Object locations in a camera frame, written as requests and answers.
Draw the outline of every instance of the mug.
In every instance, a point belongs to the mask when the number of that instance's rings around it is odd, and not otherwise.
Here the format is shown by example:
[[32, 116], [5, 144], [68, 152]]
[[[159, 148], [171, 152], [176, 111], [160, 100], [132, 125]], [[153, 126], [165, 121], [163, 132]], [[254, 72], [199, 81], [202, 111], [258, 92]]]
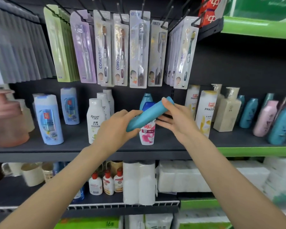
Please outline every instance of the mug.
[[2, 163], [1, 169], [4, 176], [20, 176], [21, 175], [21, 166], [23, 163], [21, 162], [6, 162]]
[[41, 168], [44, 175], [44, 180], [48, 182], [53, 177], [53, 163], [43, 162]]
[[106, 163], [106, 169], [110, 169], [111, 177], [117, 175], [118, 168], [123, 168], [123, 161], [110, 161]]
[[22, 176], [27, 186], [37, 186], [44, 181], [41, 165], [38, 163], [24, 163], [21, 167]]

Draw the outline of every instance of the beige pump bottle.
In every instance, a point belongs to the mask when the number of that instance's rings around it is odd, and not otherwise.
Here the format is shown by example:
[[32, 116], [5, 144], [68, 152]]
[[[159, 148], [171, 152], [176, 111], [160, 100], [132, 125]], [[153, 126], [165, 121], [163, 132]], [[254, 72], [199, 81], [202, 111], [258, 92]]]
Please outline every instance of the beige pump bottle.
[[224, 99], [225, 97], [224, 95], [220, 94], [222, 84], [212, 84], [212, 85], [213, 85], [214, 91], [217, 92], [217, 100], [216, 100], [216, 105], [215, 105], [215, 109], [214, 109], [214, 113], [212, 117], [212, 122], [214, 122], [216, 115], [217, 115], [218, 108], [219, 108], [220, 100]]
[[233, 130], [237, 114], [242, 102], [237, 99], [239, 88], [227, 87], [226, 98], [220, 100], [217, 116], [213, 128], [218, 132], [230, 132]]

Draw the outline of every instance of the white mug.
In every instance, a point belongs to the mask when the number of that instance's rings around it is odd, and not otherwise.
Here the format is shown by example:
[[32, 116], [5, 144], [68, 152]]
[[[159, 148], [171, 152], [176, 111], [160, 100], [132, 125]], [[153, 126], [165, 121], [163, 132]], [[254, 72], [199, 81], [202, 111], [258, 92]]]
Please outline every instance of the white mug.
[[24, 163], [21, 167], [21, 172], [29, 187], [37, 186], [44, 181], [42, 168], [38, 163]]
[[44, 180], [48, 182], [53, 177], [53, 162], [43, 162], [41, 168]]
[[20, 162], [6, 162], [2, 163], [1, 169], [4, 176], [20, 176], [21, 175], [21, 167], [23, 163]]

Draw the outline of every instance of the pink bottle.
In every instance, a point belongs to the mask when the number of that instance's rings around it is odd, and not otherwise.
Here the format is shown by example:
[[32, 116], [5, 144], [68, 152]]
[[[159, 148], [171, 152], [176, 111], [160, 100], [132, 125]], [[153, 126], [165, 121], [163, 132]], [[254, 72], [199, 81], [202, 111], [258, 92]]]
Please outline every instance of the pink bottle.
[[23, 118], [20, 103], [7, 100], [12, 90], [0, 90], [0, 147], [21, 145], [30, 138]]
[[253, 129], [253, 135], [265, 136], [275, 118], [278, 101], [268, 100], [266, 106], [261, 110], [260, 115]]

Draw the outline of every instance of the white bottle cap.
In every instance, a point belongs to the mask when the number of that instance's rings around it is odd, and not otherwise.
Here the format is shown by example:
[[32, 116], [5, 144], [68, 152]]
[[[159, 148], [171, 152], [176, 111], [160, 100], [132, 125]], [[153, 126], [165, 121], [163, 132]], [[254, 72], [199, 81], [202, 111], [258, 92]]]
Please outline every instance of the white bottle cap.
[[96, 99], [96, 98], [89, 99], [89, 106], [101, 107], [103, 109], [103, 105], [102, 105], [102, 100], [101, 99]]
[[104, 92], [98, 92], [98, 93], [96, 93], [96, 98], [102, 99], [102, 100], [108, 100], [107, 93], [104, 93]]
[[55, 95], [45, 95], [37, 96], [34, 98], [35, 106], [36, 105], [57, 105], [57, 99]]
[[107, 94], [111, 94], [112, 95], [112, 91], [111, 89], [103, 89], [103, 92], [107, 93]]
[[15, 100], [20, 103], [21, 110], [23, 110], [26, 107], [26, 102], [24, 99], [15, 99]]
[[76, 88], [62, 88], [60, 90], [61, 95], [75, 95], [76, 96]]
[[33, 94], [33, 98], [37, 97], [37, 96], [44, 96], [44, 93], [34, 93]]

